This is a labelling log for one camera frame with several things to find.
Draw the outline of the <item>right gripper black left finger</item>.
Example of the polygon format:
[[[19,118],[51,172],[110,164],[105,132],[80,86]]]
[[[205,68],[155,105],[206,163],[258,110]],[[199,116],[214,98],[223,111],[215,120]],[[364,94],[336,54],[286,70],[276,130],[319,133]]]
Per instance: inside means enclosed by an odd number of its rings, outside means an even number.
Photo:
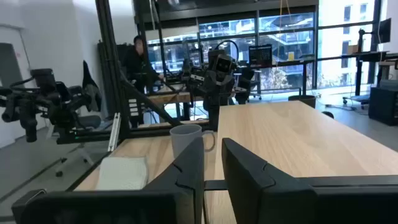
[[[204,198],[204,142],[195,138],[144,187],[142,224],[201,224]]]

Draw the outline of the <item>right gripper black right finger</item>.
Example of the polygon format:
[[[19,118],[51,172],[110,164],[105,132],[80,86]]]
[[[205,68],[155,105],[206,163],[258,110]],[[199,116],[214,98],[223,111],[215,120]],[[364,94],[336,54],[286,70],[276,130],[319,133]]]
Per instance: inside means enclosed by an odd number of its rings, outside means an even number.
[[[224,179],[237,224],[314,224],[315,190],[230,138],[222,139]]]

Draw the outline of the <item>grey mug with handle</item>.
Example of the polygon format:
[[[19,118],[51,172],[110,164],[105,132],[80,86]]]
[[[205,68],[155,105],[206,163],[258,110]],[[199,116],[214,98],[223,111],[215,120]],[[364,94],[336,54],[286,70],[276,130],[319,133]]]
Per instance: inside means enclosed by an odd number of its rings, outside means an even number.
[[[204,131],[198,124],[183,124],[173,127],[170,131],[172,142],[172,150],[174,158],[176,159],[185,148],[196,138],[203,137],[205,134],[210,134],[213,138],[213,144],[205,152],[211,152],[216,145],[215,133],[213,131]]]

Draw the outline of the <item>wooden shelf with black legs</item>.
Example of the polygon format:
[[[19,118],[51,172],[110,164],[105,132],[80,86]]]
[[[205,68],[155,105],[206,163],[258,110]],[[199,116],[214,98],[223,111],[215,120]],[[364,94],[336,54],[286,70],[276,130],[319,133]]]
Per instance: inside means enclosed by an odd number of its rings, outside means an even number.
[[[398,152],[299,101],[221,107],[206,224],[237,224],[224,138],[311,186],[314,224],[398,224]]]

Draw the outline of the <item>black computer monitor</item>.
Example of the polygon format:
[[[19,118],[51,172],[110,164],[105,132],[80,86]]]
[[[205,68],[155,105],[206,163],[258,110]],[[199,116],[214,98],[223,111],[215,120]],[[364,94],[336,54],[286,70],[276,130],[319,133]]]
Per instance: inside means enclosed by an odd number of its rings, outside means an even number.
[[[258,45],[249,47],[250,67],[268,67],[272,65],[272,45]]]

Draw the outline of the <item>grey folded cloth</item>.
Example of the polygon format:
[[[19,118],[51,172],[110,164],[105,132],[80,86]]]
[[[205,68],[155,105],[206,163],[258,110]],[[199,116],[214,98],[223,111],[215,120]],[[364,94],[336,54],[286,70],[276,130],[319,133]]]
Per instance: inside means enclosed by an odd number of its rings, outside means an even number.
[[[100,164],[96,190],[140,190],[148,177],[145,157],[107,157]]]

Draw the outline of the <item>person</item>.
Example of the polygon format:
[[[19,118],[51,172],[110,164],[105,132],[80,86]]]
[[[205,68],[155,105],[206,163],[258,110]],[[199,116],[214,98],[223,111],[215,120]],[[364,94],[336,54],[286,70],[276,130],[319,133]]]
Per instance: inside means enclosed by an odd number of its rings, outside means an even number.
[[[140,35],[135,36],[134,45],[127,50],[122,62],[122,66],[126,68],[127,78],[135,80],[134,86],[144,93],[147,84],[145,73],[157,75],[159,79],[163,79],[164,75],[157,73],[150,63],[144,60],[144,44]]]

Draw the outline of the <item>black round bin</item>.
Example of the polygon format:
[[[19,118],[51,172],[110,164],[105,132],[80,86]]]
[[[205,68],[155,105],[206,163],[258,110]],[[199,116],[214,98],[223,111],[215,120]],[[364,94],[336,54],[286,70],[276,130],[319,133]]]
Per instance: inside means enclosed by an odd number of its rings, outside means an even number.
[[[305,103],[306,105],[315,108],[316,107],[316,102],[317,98],[313,95],[294,95],[288,97],[289,101],[301,101],[302,103]]]

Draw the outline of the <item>silver metal bar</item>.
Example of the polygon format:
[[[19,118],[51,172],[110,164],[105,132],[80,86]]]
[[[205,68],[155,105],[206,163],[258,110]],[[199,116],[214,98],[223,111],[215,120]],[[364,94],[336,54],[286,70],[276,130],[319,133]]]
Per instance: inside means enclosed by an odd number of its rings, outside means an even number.
[[[112,129],[111,129],[111,135],[110,135],[109,143],[108,143],[108,152],[113,152],[117,147],[117,143],[118,143],[118,139],[119,139],[120,124],[121,124],[121,114],[115,113]]]

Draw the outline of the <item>long black standing desk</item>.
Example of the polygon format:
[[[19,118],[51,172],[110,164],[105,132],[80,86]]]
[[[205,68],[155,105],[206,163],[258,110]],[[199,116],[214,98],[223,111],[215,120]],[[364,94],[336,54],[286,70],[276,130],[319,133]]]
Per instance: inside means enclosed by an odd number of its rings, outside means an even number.
[[[299,95],[306,95],[307,91],[307,64],[315,63],[317,61],[322,60],[337,60],[337,59],[347,59],[347,58],[354,58],[356,61],[357,71],[356,71],[356,81],[355,81],[355,96],[360,95],[360,88],[361,88],[361,72],[362,66],[364,62],[392,62],[393,60],[398,60],[398,53],[389,54],[388,51],[382,52],[358,52],[351,55],[341,55],[340,57],[328,57],[328,58],[320,58],[316,59],[313,55],[309,55],[305,58],[300,58],[299,60],[291,60],[286,62],[277,62],[274,64],[268,65],[255,65],[251,66],[250,64],[246,64],[245,66],[238,66],[239,69],[250,69],[254,73],[259,73],[260,69],[263,68],[274,68],[274,67],[291,67],[291,66],[302,66],[302,86],[297,88],[274,88],[269,89],[269,91],[279,91],[279,90],[298,90]]]

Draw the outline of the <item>black office chair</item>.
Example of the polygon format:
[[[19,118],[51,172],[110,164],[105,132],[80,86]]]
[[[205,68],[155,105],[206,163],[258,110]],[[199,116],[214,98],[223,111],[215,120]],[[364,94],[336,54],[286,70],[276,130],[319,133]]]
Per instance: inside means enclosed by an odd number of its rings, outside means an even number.
[[[55,176],[61,177],[63,170],[71,162],[82,159],[83,162],[93,165],[94,162],[90,155],[85,151],[84,147],[87,142],[92,141],[90,132],[102,131],[103,121],[98,115],[80,116],[76,110],[85,105],[89,112],[101,111],[102,96],[100,89],[92,79],[88,64],[83,62],[83,83],[82,86],[72,86],[68,89],[74,100],[83,100],[84,102],[75,103],[71,106],[71,115],[68,123],[63,127],[60,123],[54,126],[54,130],[59,133],[61,143],[72,144],[77,143],[77,147],[68,152],[61,158],[61,164],[55,170]]]

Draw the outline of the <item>black equipment case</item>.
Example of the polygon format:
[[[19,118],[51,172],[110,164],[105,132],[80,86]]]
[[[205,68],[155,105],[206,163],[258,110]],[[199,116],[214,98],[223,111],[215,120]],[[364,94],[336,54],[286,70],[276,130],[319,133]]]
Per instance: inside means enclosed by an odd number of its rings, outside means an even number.
[[[388,126],[398,126],[398,80],[381,80],[372,87],[368,116]]]

